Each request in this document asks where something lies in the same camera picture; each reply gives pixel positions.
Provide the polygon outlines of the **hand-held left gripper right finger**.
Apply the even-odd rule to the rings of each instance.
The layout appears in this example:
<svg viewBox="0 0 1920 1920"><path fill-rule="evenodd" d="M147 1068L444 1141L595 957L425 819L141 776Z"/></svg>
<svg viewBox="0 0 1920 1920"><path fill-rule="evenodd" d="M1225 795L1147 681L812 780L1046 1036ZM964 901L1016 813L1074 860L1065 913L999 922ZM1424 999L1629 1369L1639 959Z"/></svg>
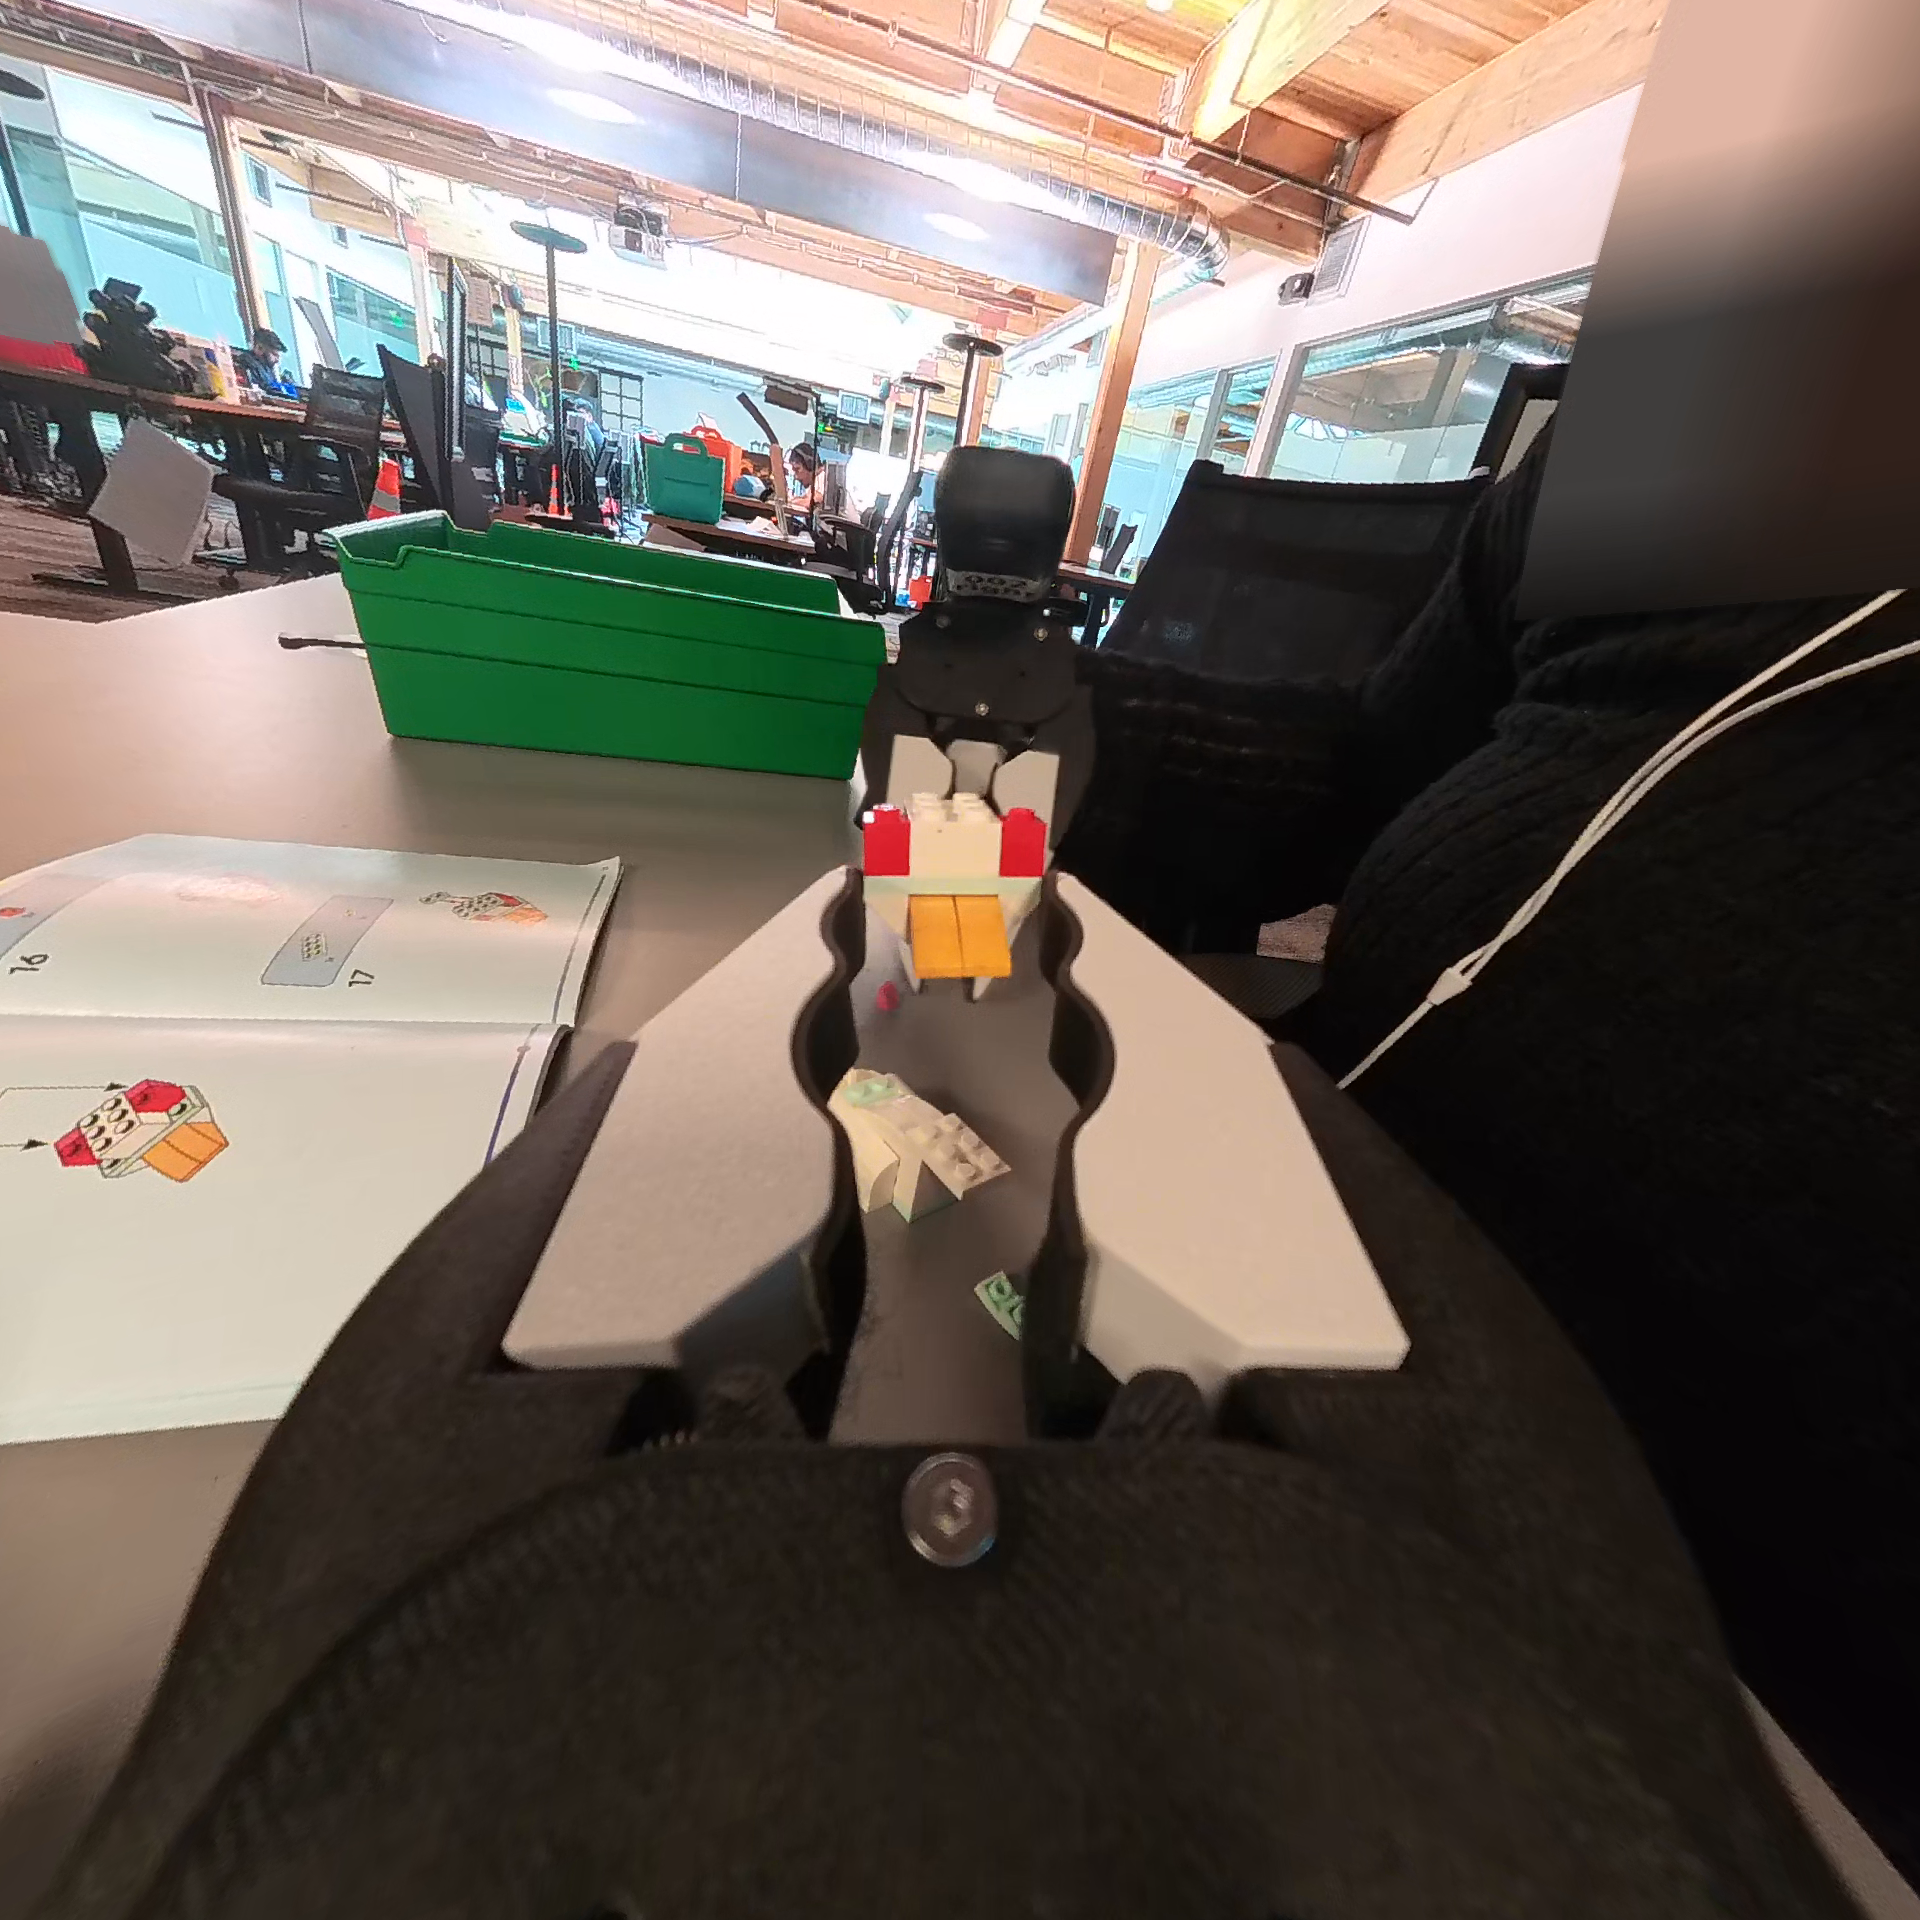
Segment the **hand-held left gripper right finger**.
<svg viewBox="0 0 1920 1920"><path fill-rule="evenodd" d="M1050 1064L1074 1100L1029 1270L1029 1417L1177 1372L1394 1372L1410 1337L1274 1043L1093 890L1050 877Z"/></svg>

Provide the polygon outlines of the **black computer monitor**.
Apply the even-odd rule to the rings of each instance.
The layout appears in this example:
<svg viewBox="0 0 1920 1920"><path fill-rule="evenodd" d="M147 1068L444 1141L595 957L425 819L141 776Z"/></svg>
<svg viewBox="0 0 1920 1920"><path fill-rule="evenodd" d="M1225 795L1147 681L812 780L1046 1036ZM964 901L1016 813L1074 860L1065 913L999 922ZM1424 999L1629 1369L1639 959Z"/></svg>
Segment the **black computer monitor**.
<svg viewBox="0 0 1920 1920"><path fill-rule="evenodd" d="M450 365L440 357L423 365L388 346L377 352L425 505L442 511L466 535L487 535L496 507L491 484L466 451L465 400Z"/></svg>

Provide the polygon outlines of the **person's black sweater torso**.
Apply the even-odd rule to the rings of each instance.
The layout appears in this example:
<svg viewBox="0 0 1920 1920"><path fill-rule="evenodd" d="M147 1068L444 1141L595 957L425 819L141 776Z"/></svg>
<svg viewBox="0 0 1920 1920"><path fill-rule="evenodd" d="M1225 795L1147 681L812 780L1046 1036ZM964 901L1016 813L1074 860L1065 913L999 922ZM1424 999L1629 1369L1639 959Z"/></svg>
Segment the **person's black sweater torso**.
<svg viewBox="0 0 1920 1920"><path fill-rule="evenodd" d="M1356 703L1332 1073L1687 724L1865 606L1525 621L1553 438ZM1358 1083L1594 1363L1745 1683L1912 1879L1917 718L1906 656L1713 737Z"/></svg>

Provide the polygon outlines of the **green plastic bin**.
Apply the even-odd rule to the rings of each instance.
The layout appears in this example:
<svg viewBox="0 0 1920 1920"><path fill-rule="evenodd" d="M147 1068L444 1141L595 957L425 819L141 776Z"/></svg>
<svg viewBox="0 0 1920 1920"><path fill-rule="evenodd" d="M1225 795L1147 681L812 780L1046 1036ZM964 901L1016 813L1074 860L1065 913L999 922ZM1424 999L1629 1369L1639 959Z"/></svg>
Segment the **green plastic bin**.
<svg viewBox="0 0 1920 1920"><path fill-rule="evenodd" d="M395 737L853 774L887 636L825 574L444 512L322 544Z"/></svg>

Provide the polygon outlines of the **green tote bag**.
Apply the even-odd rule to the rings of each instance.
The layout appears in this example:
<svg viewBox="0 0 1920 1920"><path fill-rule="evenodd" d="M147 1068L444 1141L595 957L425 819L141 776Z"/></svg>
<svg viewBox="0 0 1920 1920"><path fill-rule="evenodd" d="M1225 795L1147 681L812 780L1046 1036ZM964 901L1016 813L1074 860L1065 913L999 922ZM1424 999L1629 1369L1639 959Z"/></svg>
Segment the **green tote bag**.
<svg viewBox="0 0 1920 1920"><path fill-rule="evenodd" d="M728 464L698 434L642 440L646 507L653 518L715 526L730 494Z"/></svg>

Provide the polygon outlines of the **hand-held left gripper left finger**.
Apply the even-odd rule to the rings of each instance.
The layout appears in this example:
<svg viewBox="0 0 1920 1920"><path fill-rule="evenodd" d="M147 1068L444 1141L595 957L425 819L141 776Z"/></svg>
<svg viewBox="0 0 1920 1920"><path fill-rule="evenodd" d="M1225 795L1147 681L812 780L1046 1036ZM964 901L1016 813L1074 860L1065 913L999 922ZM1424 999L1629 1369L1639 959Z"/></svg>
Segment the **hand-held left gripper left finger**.
<svg viewBox="0 0 1920 1920"><path fill-rule="evenodd" d="M829 1098L855 1064L866 961L855 868L810 890L635 1040L504 1354L689 1386L756 1365L837 1414L866 1300L851 1146Z"/></svg>

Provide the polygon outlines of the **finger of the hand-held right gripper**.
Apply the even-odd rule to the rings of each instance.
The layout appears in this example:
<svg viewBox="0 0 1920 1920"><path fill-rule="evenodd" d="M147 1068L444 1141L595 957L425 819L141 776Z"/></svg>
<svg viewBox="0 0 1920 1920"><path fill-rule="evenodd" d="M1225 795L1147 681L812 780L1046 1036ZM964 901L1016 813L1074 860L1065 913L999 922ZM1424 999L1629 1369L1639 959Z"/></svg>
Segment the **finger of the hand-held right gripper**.
<svg viewBox="0 0 1920 1920"><path fill-rule="evenodd" d="M999 821L999 873L1046 873L1072 827L1095 770L1095 748L1027 748L1005 757L990 785Z"/></svg>
<svg viewBox="0 0 1920 1920"><path fill-rule="evenodd" d="M868 812L894 808L909 821L949 804L956 769L928 735L891 735L868 748Z"/></svg>

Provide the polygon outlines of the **lego instruction booklet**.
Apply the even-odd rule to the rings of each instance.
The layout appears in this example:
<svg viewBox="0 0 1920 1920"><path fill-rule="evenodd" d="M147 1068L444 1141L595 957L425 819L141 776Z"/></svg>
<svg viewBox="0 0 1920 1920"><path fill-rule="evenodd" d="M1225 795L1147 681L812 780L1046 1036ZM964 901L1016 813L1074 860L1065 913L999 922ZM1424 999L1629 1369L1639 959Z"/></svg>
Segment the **lego instruction booklet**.
<svg viewBox="0 0 1920 1920"><path fill-rule="evenodd" d="M622 875L141 836L6 877L5 1443L281 1415L536 1116Z"/></svg>

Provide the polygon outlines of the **black swivel office chair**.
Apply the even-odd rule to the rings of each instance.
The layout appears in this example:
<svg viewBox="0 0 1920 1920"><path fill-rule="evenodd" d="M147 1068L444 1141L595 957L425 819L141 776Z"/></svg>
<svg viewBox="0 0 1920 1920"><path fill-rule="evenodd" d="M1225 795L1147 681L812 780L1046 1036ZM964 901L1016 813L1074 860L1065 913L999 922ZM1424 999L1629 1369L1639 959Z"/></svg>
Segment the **black swivel office chair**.
<svg viewBox="0 0 1920 1920"><path fill-rule="evenodd" d="M382 378L319 369L304 417L281 438L279 453L261 451L238 475L216 475L212 490L236 511L253 572L324 570L322 535L369 520L384 423Z"/></svg>

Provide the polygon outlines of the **person's right forearm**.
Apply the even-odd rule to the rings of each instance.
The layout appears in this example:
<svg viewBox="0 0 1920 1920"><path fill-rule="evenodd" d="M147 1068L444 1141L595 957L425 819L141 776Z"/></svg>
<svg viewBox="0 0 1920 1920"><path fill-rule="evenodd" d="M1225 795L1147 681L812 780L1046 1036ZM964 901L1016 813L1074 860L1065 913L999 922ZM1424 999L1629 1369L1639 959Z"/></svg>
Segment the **person's right forearm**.
<svg viewBox="0 0 1920 1920"><path fill-rule="evenodd" d="M1083 651L1093 778L1055 864L1173 954L1252 952L1341 899L1418 791L1362 699Z"/></svg>

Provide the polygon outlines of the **white lego assembly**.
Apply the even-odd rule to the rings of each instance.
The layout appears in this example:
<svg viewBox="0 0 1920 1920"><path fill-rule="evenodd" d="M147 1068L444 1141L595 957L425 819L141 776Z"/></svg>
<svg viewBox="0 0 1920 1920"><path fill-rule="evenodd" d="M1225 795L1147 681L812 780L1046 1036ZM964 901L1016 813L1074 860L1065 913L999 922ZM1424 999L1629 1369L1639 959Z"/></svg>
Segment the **white lego assembly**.
<svg viewBox="0 0 1920 1920"><path fill-rule="evenodd" d="M863 1214L893 1208L913 1223L1010 1171L962 1116L943 1114L894 1073L851 1068L829 1111L850 1141Z"/></svg>

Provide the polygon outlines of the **wooden office desk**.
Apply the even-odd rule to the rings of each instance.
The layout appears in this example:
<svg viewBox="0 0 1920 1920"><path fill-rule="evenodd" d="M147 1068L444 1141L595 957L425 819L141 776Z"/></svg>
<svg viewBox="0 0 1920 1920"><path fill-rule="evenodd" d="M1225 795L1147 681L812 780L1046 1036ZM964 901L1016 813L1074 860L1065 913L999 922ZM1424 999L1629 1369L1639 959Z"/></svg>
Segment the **wooden office desk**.
<svg viewBox="0 0 1920 1920"><path fill-rule="evenodd" d="M214 469L214 483L223 469L238 475L261 451L278 455L281 438L293 434L306 412L306 404L296 406L279 398L137 393L96 380L83 370L38 367L16 359L5 361L5 397L48 413L57 428L61 458L74 469L81 486L87 524L98 554L94 569L38 572L38 584L156 606L177 606L180 593L143 584L132 541L109 526L96 509L109 481L135 449L135 423L145 421L156 428L162 447L173 453L182 451L177 428L197 441L218 443L223 458ZM397 455L390 408L386 408L382 453Z"/></svg>

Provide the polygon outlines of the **red white orange lego head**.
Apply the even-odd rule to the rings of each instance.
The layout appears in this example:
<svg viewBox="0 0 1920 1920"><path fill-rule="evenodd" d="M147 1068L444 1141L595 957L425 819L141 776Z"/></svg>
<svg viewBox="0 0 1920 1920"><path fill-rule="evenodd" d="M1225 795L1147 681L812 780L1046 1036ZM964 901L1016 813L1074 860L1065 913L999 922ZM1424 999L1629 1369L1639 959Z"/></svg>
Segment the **red white orange lego head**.
<svg viewBox="0 0 1920 1920"><path fill-rule="evenodd" d="M915 991L956 984L980 1000L1010 980L1050 856L1038 810L999 810L973 793L917 793L861 815L865 899Z"/></svg>

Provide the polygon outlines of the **black equipment on desk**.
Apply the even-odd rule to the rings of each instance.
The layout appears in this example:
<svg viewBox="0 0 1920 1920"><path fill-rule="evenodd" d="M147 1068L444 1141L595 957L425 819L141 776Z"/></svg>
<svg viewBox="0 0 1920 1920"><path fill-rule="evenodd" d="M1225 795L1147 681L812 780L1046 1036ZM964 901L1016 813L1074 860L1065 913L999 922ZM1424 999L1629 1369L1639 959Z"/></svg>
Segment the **black equipment on desk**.
<svg viewBox="0 0 1920 1920"><path fill-rule="evenodd" d="M195 393L195 374L177 357L180 337L156 327L139 284L109 277L89 301L81 359L91 376L137 393Z"/></svg>

